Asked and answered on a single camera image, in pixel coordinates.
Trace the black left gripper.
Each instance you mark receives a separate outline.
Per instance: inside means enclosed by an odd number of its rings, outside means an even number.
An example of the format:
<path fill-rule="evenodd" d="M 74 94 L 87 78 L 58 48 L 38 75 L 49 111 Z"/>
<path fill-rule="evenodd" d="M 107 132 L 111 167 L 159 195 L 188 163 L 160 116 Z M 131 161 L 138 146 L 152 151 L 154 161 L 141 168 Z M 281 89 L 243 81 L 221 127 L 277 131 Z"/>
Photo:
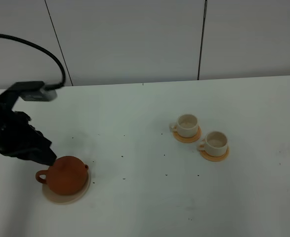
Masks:
<path fill-rule="evenodd" d="M 12 110 L 21 92 L 42 87 L 43 81 L 16 82 L 0 94 L 0 154 L 52 166 L 57 156 L 51 141 L 29 124 L 25 112 Z"/>

